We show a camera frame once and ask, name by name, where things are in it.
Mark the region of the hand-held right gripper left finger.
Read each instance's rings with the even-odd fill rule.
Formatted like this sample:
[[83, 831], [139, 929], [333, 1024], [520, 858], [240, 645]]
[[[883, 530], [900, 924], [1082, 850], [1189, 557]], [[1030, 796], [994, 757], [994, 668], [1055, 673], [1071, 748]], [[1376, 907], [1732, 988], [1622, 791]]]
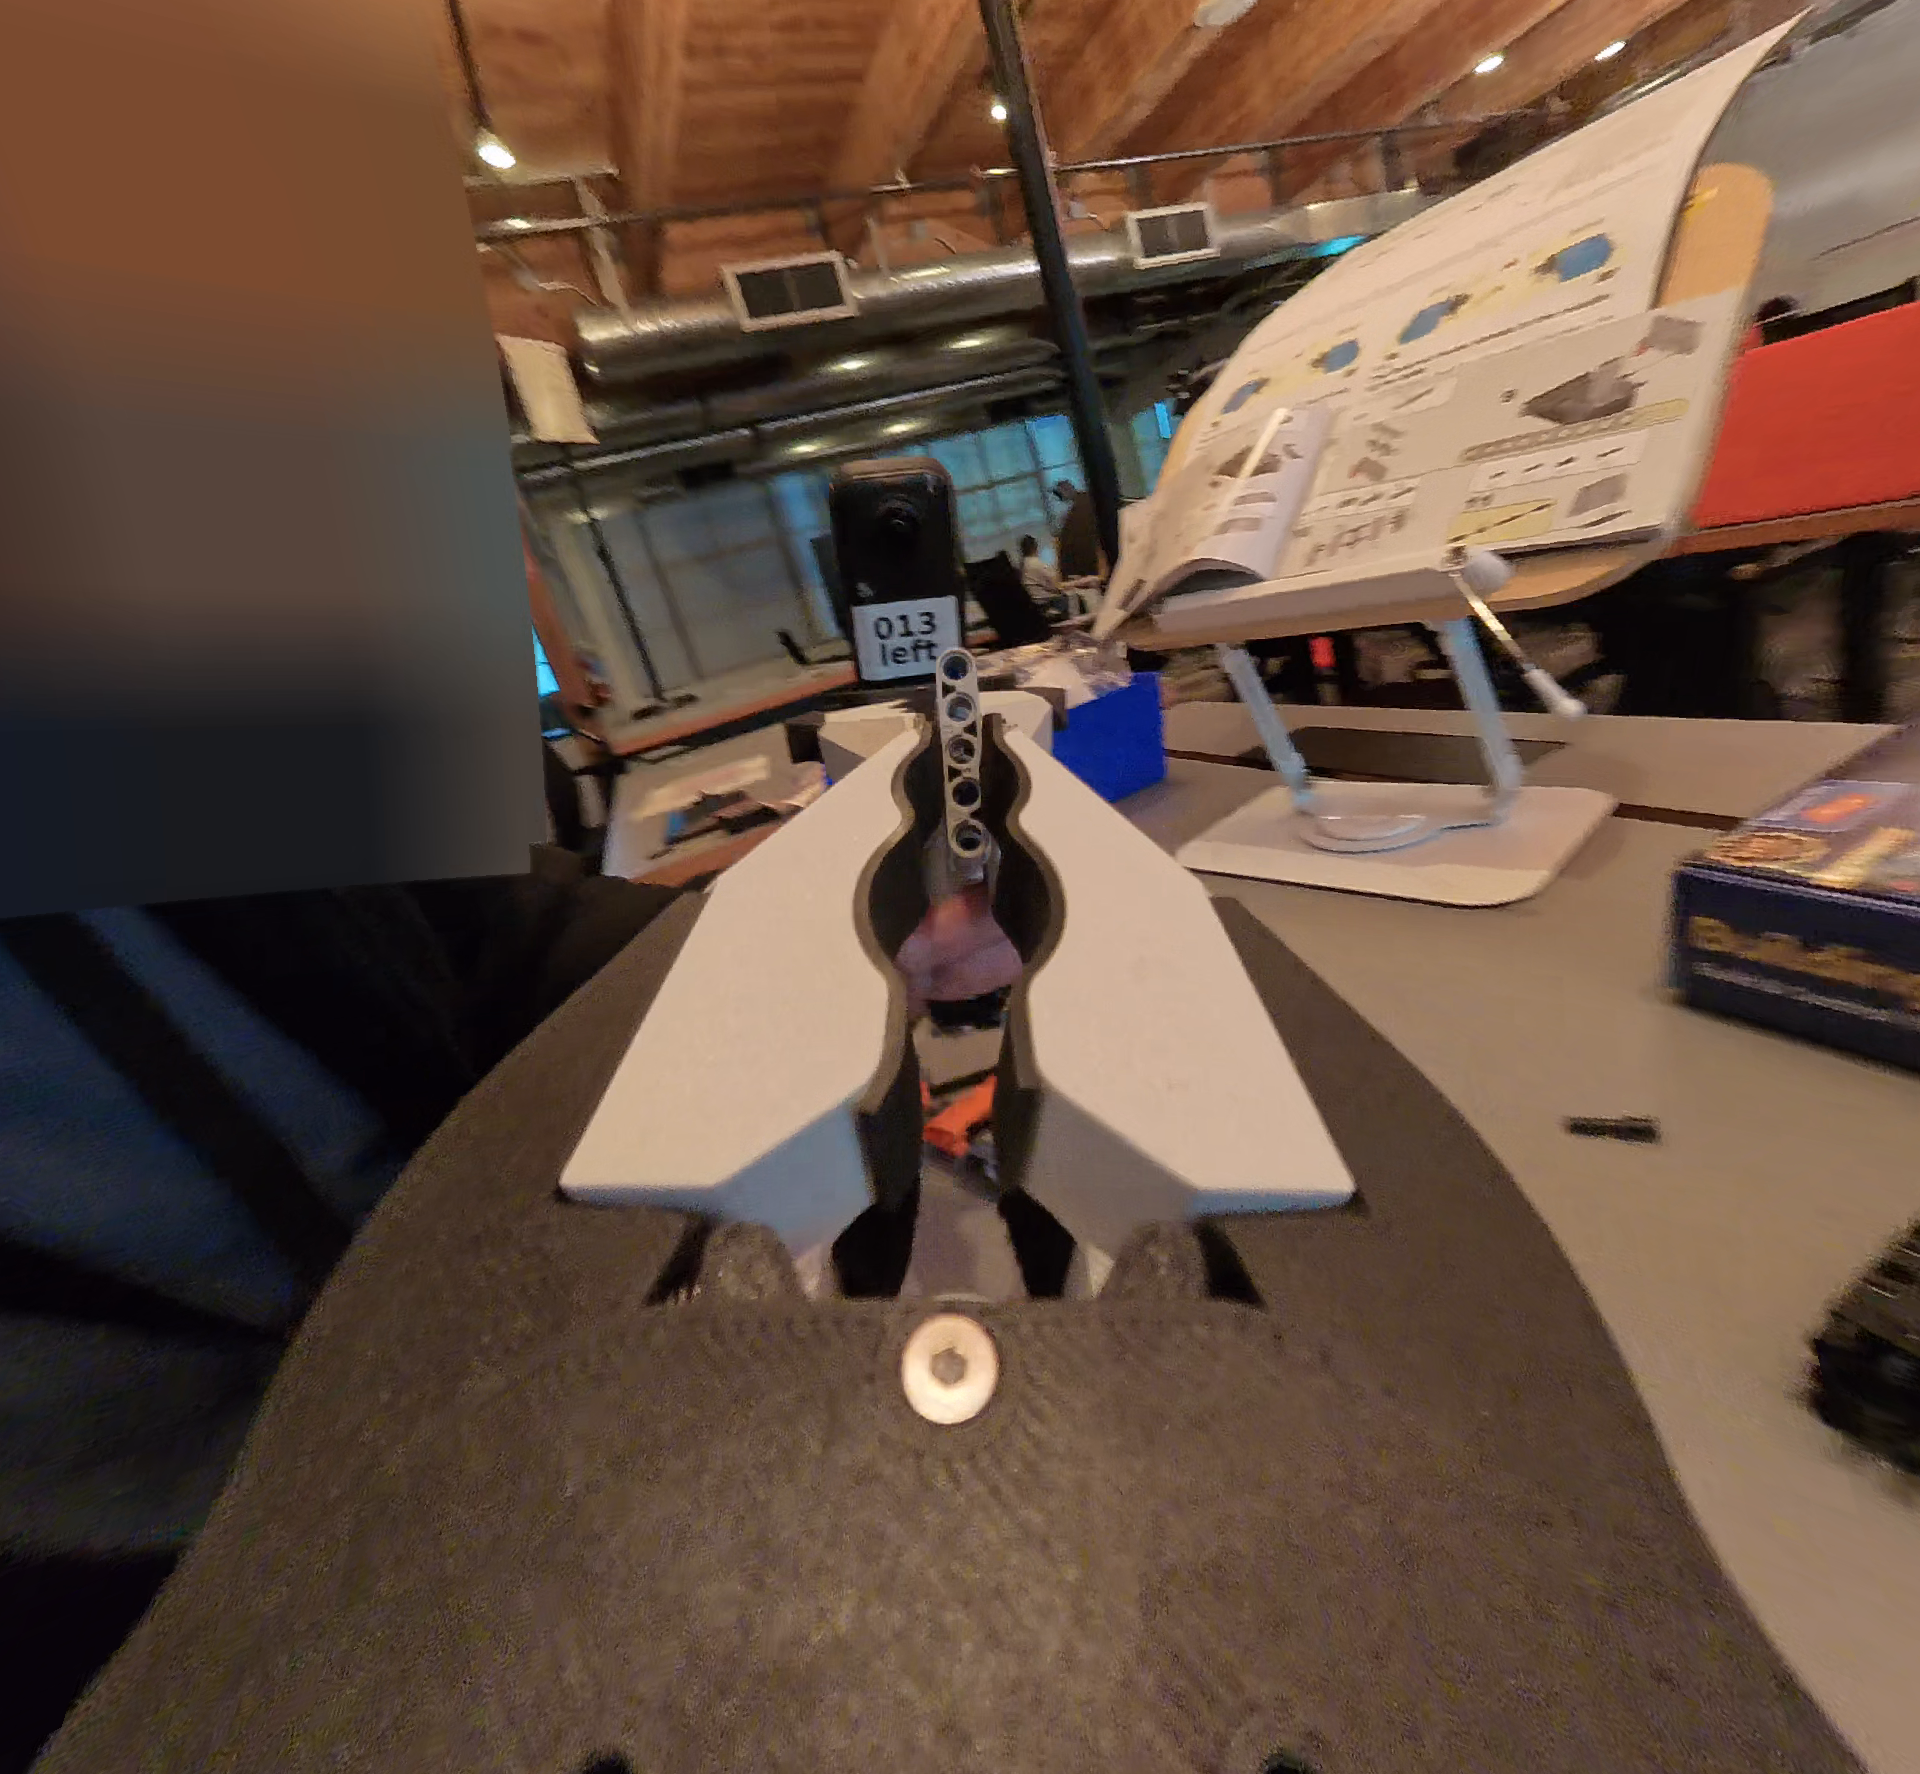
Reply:
[[900, 949], [943, 836], [933, 733], [893, 733], [719, 874], [558, 1191], [768, 1229], [847, 1297], [900, 1297], [925, 1102]]

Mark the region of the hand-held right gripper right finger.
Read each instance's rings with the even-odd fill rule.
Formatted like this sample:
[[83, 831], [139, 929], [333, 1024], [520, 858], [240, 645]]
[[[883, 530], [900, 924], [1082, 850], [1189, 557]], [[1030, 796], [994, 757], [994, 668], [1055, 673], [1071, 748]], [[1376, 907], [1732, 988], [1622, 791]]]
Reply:
[[994, 1143], [1019, 1293], [1098, 1293], [1145, 1229], [1354, 1206], [1198, 879], [1025, 733], [984, 733], [977, 781], [981, 905], [1010, 953]]

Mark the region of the black holed beam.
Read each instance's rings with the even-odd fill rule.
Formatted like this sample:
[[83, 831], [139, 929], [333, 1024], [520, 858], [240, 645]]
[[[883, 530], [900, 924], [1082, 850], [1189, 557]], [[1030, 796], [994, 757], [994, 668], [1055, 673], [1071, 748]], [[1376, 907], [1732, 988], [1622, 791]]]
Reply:
[[991, 830], [984, 822], [984, 711], [977, 665], [965, 645], [953, 645], [933, 668], [933, 730], [943, 767], [943, 826], [948, 874], [956, 890], [977, 886], [991, 871]]

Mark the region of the blue plastic bin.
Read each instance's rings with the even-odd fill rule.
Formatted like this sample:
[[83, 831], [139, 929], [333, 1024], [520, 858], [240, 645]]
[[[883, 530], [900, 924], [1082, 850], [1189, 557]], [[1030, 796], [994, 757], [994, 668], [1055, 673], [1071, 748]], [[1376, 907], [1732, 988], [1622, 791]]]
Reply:
[[1068, 705], [1049, 752], [1106, 804], [1162, 786], [1168, 777], [1162, 677], [1135, 673], [1125, 686]]

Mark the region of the small orange connector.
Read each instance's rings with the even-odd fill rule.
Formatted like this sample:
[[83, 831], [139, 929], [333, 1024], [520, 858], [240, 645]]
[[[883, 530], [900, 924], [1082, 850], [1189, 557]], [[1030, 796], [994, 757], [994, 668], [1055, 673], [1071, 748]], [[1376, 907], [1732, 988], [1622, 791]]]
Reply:
[[997, 1082], [991, 1075], [974, 1079], [964, 1090], [933, 1100], [925, 1090], [922, 1141], [925, 1148], [950, 1165], [987, 1167], [997, 1155], [994, 1114]]

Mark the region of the person's left hand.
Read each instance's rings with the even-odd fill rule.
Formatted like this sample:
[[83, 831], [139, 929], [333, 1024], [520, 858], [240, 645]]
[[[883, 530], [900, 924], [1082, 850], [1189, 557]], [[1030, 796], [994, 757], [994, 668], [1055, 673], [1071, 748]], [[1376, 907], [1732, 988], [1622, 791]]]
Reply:
[[893, 968], [912, 1017], [1004, 994], [1023, 974], [1019, 949], [1000, 929], [984, 884], [935, 900]]

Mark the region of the white book stand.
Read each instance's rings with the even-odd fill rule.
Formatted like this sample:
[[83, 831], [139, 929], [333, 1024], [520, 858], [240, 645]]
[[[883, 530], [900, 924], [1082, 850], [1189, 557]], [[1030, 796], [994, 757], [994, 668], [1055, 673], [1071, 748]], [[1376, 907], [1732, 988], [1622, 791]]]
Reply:
[[[1504, 612], [1600, 594], [1677, 543], [1724, 419], [1774, 182], [1707, 166], [1642, 316], [1471, 363], [1413, 480], [1413, 552], [1171, 600], [1138, 645], [1211, 645], [1274, 786], [1176, 850], [1192, 874], [1432, 907], [1539, 894], [1614, 811], [1600, 791], [1530, 786], [1479, 645]], [[1483, 783], [1319, 781], [1257, 680], [1255, 643], [1426, 626], [1471, 711]]]

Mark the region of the black steel pillar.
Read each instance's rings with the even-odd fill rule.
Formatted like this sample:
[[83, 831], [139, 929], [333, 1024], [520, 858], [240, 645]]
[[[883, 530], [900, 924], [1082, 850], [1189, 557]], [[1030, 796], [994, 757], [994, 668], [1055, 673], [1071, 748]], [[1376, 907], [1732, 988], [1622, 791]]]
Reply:
[[1071, 274], [1064, 247], [1064, 224], [1059, 210], [1059, 183], [1054, 178], [1054, 158], [1046, 147], [1044, 118], [1032, 92], [1025, 64], [1025, 44], [1019, 32], [1017, 0], [977, 0], [981, 26], [987, 38], [991, 66], [997, 92], [1004, 104], [1004, 132], [1010, 144], [1010, 166], [1019, 183], [1019, 201], [1025, 210], [1025, 231], [1038, 262], [1044, 304], [1054, 323], [1054, 338], [1064, 363], [1068, 419], [1079, 463], [1086, 469], [1086, 491], [1091, 497], [1096, 538], [1106, 572], [1118, 561], [1118, 469], [1116, 444], [1106, 423], [1106, 403], [1096, 372], [1091, 335], [1082, 300]]

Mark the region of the hanging sign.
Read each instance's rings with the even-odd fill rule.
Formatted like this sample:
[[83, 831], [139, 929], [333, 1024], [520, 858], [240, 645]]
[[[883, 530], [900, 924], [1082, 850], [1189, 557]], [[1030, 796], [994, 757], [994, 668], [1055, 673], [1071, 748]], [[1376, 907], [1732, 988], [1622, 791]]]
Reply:
[[530, 442], [552, 447], [596, 444], [563, 345], [498, 335], [494, 349]]

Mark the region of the instruction booklet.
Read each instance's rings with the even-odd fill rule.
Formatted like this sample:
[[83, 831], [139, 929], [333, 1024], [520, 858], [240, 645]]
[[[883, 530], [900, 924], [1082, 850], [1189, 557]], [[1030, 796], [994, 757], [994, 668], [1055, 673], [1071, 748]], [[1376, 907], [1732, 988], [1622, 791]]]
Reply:
[[1717, 447], [1774, 210], [1707, 166], [1800, 17], [1343, 253], [1189, 413], [1098, 640], [1451, 608], [1476, 557], [1664, 541]]

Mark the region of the person's dark clothing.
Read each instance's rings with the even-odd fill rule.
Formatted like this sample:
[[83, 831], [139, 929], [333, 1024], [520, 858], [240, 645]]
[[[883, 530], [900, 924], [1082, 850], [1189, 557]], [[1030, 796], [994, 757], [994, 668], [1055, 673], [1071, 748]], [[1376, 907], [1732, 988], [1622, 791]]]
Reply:
[[4, 921], [4, 1769], [201, 1533], [417, 1150], [678, 890], [516, 876]]

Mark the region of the robot kit box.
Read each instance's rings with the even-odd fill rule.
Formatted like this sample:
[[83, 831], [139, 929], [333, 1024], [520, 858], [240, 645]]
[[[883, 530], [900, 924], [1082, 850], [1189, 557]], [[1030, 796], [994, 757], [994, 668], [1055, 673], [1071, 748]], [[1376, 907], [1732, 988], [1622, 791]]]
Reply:
[[1677, 1002], [1917, 1071], [1917, 725], [1672, 876]]

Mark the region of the red panel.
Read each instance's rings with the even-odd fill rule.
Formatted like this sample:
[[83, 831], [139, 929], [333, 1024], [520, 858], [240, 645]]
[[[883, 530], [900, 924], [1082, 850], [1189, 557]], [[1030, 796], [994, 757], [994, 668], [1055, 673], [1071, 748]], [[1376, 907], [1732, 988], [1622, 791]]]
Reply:
[[1675, 557], [1917, 533], [1917, 304], [1738, 362]]

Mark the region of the silver air duct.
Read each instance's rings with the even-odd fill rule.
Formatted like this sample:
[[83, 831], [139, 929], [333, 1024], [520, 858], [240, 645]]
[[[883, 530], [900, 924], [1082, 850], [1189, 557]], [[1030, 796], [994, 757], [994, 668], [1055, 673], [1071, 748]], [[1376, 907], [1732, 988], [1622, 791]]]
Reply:
[[[1076, 294], [1082, 300], [1104, 300], [1154, 286], [1228, 280], [1329, 258], [1408, 227], [1426, 213], [1429, 204], [1432, 198], [1418, 193], [1418, 186], [1403, 186], [1379, 197], [1349, 197], [1255, 213], [1221, 213], [1211, 209], [1219, 221], [1219, 256], [1162, 270], [1138, 270], [1130, 265], [1122, 224], [1116, 230], [1071, 234], [1064, 247]], [[658, 375], [731, 367], [750, 354], [768, 354], [791, 340], [812, 338], [822, 329], [867, 329], [880, 338], [893, 338], [1042, 312], [1046, 306], [1038, 262], [1025, 243], [977, 253], [935, 251], [925, 265], [887, 270], [858, 270], [850, 262], [850, 270], [858, 316], [847, 323], [747, 335], [736, 324], [719, 280], [705, 299], [641, 300], [626, 311], [580, 312], [573, 351], [592, 383], [626, 388]]]

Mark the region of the black base plate assembly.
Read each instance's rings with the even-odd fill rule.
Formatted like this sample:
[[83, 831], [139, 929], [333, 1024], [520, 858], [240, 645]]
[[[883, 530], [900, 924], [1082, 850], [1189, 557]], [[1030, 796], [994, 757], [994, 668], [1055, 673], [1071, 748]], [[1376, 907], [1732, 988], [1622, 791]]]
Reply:
[[1884, 1240], [1810, 1342], [1805, 1403], [1839, 1439], [1917, 1477], [1917, 1221]]

